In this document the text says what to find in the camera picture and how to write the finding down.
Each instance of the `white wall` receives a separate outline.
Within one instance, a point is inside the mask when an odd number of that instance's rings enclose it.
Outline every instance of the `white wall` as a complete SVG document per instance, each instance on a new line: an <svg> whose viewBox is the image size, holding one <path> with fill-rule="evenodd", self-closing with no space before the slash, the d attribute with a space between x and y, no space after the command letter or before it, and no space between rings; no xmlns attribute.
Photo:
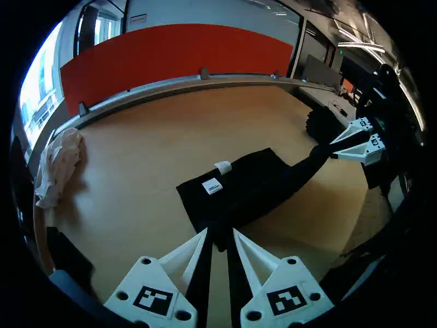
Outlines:
<svg viewBox="0 0 437 328"><path fill-rule="evenodd" d="M133 16L146 14L145 22L131 24ZM277 16L244 0L131 0L126 31L169 24L214 24L265 34L297 48L299 16L287 11Z"/></svg>

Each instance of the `wall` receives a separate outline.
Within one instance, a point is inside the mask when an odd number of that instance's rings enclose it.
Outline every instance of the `wall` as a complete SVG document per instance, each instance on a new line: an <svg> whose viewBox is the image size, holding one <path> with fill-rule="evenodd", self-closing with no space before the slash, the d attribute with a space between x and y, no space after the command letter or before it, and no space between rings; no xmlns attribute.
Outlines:
<svg viewBox="0 0 437 328"><path fill-rule="evenodd" d="M300 51L299 61L296 66L293 78L302 79L306 65L306 58L308 55L316 57L321 62L324 62L326 56L326 47L324 47L319 41L313 38L308 33L304 34L304 41L302 44L302 50Z"/></svg>
<svg viewBox="0 0 437 328"><path fill-rule="evenodd" d="M31 171L31 174L36 177L39 167L39 159L41 157L41 153L44 150L47 140L50 137L51 132L58 128L60 125L64 124L70 119L70 114L68 114L67 110L67 103L63 99L60 103L58 108L55 109L53 114L50 116L49 120L45 124L43 130L41 131L41 134L39 135L39 138L35 144L35 147L33 148L31 157L29 159L29 170Z"/></svg>
<svg viewBox="0 0 437 328"><path fill-rule="evenodd" d="M331 69L335 72L339 72L341 64L343 63L343 54L340 53L340 48L335 49L334 60L332 61Z"/></svg>
<svg viewBox="0 0 437 328"><path fill-rule="evenodd" d="M146 14L145 22L131 24L130 18ZM244 0L130 0L126 31L168 24L215 24L265 34L297 48L299 16L287 11L276 16Z"/></svg>

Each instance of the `clothing tag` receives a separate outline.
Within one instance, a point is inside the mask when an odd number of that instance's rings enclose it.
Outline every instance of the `clothing tag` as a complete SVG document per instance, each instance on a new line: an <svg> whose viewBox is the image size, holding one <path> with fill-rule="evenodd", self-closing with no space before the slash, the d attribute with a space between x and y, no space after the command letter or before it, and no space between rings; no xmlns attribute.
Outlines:
<svg viewBox="0 0 437 328"><path fill-rule="evenodd" d="M218 192L223 189L223 186L216 178L212 178L211 180L205 181L202 183L203 188L205 188L206 192L210 195Z"/></svg>
<svg viewBox="0 0 437 328"><path fill-rule="evenodd" d="M218 162L218 163L215 163L214 165L215 165L216 168L218 168L218 170L220 171L220 173L222 175L232 171L232 165L231 165L231 163L229 163L227 161L225 161L225 162Z"/></svg>

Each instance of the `table surface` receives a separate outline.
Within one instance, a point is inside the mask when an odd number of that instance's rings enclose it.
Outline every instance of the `table surface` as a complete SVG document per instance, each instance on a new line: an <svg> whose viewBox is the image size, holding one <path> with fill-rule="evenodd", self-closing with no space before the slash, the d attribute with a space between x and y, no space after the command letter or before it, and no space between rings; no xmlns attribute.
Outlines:
<svg viewBox="0 0 437 328"><path fill-rule="evenodd" d="M267 147L289 165L299 162L316 145L305 132L309 111L278 87L248 86L186 93L108 116L80 130L81 162L45 220L94 264L92 285L105 302L139 257L160 258L196 234L176 186L216 162ZM366 191L359 163L330 159L241 232L278 257L299 256L320 280L343 250ZM214 248L211 327L231 325L227 270L226 253Z"/></svg>
<svg viewBox="0 0 437 328"><path fill-rule="evenodd" d="M300 86L299 90L316 101L320 106L327 106L344 126L347 126L349 122L355 119L356 108L349 101L337 96L334 92L303 86ZM340 109L334 106L332 101L347 113L347 117L340 113Z"/></svg>

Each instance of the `ceiling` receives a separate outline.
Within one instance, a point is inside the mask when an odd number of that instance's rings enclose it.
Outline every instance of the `ceiling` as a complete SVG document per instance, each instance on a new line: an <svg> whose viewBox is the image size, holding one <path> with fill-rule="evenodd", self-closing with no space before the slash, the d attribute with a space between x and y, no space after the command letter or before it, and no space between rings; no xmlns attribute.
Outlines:
<svg viewBox="0 0 437 328"><path fill-rule="evenodd" d="M382 45L386 53L378 52L377 55L383 62L393 67L399 62L402 63L391 37L358 1L282 0L282 3L306 17L335 46L339 42L357 41L340 33L339 28L342 28L361 42Z"/></svg>

